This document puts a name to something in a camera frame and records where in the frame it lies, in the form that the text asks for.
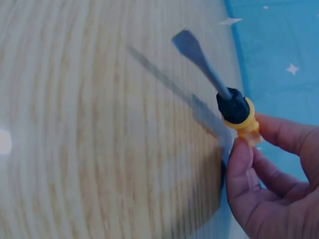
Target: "toy screwdriver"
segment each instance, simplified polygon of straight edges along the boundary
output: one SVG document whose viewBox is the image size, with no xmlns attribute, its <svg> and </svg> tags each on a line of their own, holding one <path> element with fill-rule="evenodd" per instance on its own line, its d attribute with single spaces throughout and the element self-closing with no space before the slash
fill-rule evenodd
<svg viewBox="0 0 319 239">
<path fill-rule="evenodd" d="M 189 30 L 185 29 L 178 33 L 172 38 L 172 42 L 182 55 L 198 66 L 218 91 L 217 104 L 224 123 L 237 130 L 238 136 L 246 139 L 251 146 L 260 143 L 263 138 L 259 134 L 259 123 L 255 119 L 255 107 L 252 101 L 237 89 L 224 86 L 206 60 L 199 42 Z"/>
</svg>

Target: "blue fabric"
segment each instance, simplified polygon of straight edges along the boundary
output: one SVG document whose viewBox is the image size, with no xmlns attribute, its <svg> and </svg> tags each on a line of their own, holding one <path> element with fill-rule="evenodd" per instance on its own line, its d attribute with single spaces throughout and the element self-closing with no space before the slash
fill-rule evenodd
<svg viewBox="0 0 319 239">
<path fill-rule="evenodd" d="M 319 0 L 225 0 L 245 95 L 256 110 L 319 123 Z M 299 70 L 294 76 L 290 64 Z M 268 143 L 261 151 L 282 170 L 306 179 L 298 158 Z"/>
</svg>

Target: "white star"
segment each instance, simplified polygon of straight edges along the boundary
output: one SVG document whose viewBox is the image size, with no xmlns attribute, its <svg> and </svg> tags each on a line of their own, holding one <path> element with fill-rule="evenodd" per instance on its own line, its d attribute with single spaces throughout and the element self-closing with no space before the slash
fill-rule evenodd
<svg viewBox="0 0 319 239">
<path fill-rule="evenodd" d="M 291 72 L 295 76 L 296 72 L 299 71 L 299 68 L 290 63 L 290 66 L 286 69 L 286 71 Z"/>
<path fill-rule="evenodd" d="M 241 21 L 242 18 L 230 18 L 228 17 L 226 20 L 219 22 L 218 24 L 220 25 L 229 25 L 231 26 L 232 24 Z"/>
</svg>

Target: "light wood table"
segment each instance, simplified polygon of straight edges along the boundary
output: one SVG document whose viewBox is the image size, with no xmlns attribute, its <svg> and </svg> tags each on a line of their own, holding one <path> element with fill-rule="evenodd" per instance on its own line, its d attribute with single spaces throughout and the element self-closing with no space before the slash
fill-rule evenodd
<svg viewBox="0 0 319 239">
<path fill-rule="evenodd" d="M 189 28 L 241 89 L 226 18 L 222 0 L 1 0 L 0 238 L 231 235 L 234 134 L 170 41 Z"/>
</svg>

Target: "yellow handle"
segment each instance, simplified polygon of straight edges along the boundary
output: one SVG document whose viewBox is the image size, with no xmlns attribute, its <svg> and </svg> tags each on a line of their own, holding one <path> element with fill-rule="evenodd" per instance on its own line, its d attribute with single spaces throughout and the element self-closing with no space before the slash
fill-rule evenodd
<svg viewBox="0 0 319 239">
<path fill-rule="evenodd" d="M 263 141 L 262 136 L 259 134 L 259 123 L 255 119 L 255 107 L 252 101 L 249 98 L 245 98 L 247 101 L 250 112 L 247 119 L 239 124 L 234 124 L 226 121 L 224 119 L 225 124 L 237 130 L 237 134 L 240 138 L 244 138 L 248 141 L 250 146 L 255 146 L 258 143 L 261 143 Z"/>
</svg>

